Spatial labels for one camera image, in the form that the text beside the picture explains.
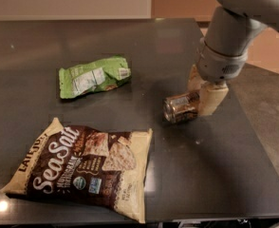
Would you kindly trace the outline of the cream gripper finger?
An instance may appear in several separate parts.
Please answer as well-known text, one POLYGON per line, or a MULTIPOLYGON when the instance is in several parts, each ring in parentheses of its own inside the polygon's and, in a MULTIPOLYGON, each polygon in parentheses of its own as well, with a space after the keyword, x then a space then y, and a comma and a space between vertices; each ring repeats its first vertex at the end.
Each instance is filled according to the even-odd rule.
POLYGON ((199 90, 201 88, 203 80, 201 79, 196 65, 192 65, 192 68, 190 70, 189 78, 188 78, 188 84, 187 84, 187 89, 189 91, 193 90, 199 90))
POLYGON ((213 115, 229 92, 226 83, 205 83, 199 90, 199 116, 213 115))

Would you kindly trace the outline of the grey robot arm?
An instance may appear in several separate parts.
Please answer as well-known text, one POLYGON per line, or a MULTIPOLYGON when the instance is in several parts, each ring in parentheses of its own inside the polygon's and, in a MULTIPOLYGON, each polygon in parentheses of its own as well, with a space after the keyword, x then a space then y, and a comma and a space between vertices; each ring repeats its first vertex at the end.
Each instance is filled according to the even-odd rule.
POLYGON ((207 33, 200 39, 188 89, 197 90, 198 114, 213 114, 248 59, 248 47, 265 28, 279 33, 279 0, 216 0, 207 33))

